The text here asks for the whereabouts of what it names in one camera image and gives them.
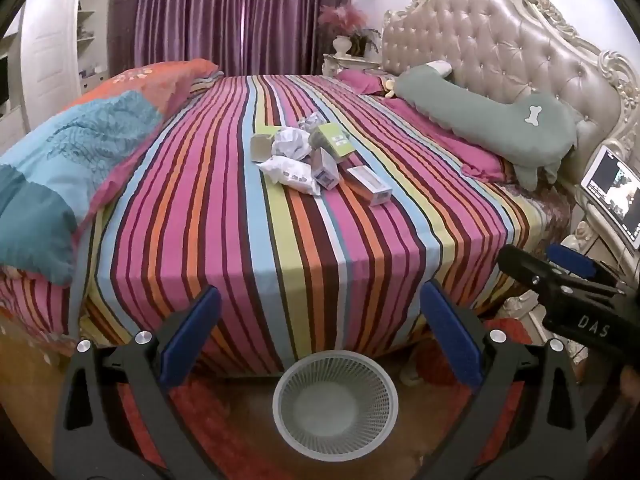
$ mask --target cardboard box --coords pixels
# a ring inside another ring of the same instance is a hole
[[[349,168],[346,176],[347,186],[369,202],[369,205],[378,205],[391,200],[391,188],[367,166]]]
[[[335,123],[318,126],[309,137],[309,143],[314,149],[324,148],[337,162],[356,151],[347,132]]]
[[[249,145],[252,161],[264,162],[271,158],[273,137],[281,128],[282,126],[269,126],[267,124],[258,124],[255,127],[255,132]]]
[[[323,148],[311,153],[311,175],[326,189],[333,189],[340,182],[338,165]]]

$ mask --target ornate carved headboard frame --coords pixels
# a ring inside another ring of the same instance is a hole
[[[383,66],[385,63],[391,65],[391,63],[388,62],[388,57],[385,57],[385,50],[393,50],[394,42],[400,41],[398,35],[395,36],[389,32],[393,32],[395,27],[403,27],[404,25],[402,23],[405,18],[411,16],[414,12],[418,12],[421,7],[430,1],[431,0],[413,0],[405,10],[400,10],[399,12],[388,11],[385,14]],[[634,73],[628,60],[615,51],[607,50],[602,52],[594,46],[594,44],[581,38],[575,27],[565,21],[560,11],[556,9],[549,0],[511,1],[519,15],[523,18],[523,23],[528,22],[537,27],[537,30],[541,30],[543,34],[548,34],[550,37],[555,38],[561,43],[561,46],[558,46],[558,48],[561,48],[562,52],[568,53],[565,48],[568,49],[575,55],[576,62],[580,63],[581,66],[582,64],[589,65],[590,67],[587,68],[594,77],[602,76],[617,91],[620,98],[620,117],[611,131],[608,133],[605,132],[605,135],[598,139],[598,144],[594,150],[590,150],[591,157],[597,152],[602,142],[615,151],[621,158],[627,160],[637,171],[640,171],[640,149],[638,149],[637,152],[634,149],[636,143],[636,128],[638,127],[638,113],[640,112],[640,107],[638,106],[640,91],[638,90],[638,76]],[[403,45],[403,48],[406,50],[406,42],[404,42]],[[398,72],[398,70],[394,70],[394,68],[399,68],[399,71],[401,71],[407,67],[401,66],[400,63],[397,63],[396,67],[386,67],[390,72]],[[579,165],[581,171],[588,165],[587,161],[590,152],[581,155],[582,160]],[[574,188],[573,185],[576,184],[577,173],[579,172],[574,168],[574,175],[569,181],[564,181],[565,186],[570,189]]]

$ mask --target purple curtain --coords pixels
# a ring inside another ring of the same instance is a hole
[[[111,76],[135,67],[133,56],[138,0],[111,0],[107,23],[107,55]]]
[[[247,0],[244,64],[246,74],[320,73],[327,42],[318,32],[322,5],[349,0]]]
[[[227,75],[319,73],[322,5],[349,0],[138,0],[134,64],[202,57]]]
[[[210,59],[227,75],[242,73],[244,0],[139,0],[136,66]]]

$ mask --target bed headboard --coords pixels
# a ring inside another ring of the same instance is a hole
[[[580,38],[549,0],[413,0],[386,13],[382,57],[396,75],[446,60],[457,85],[501,103],[538,90],[571,105],[578,146],[562,163],[568,185],[580,182],[603,142],[626,160],[632,155],[636,74],[619,53]]]

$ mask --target green plush toy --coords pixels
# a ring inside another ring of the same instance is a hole
[[[505,105],[461,88],[427,65],[396,79],[394,91],[420,113],[513,164],[520,185],[538,185],[538,168],[556,181],[562,158],[576,145],[574,115],[550,94],[533,93]]]

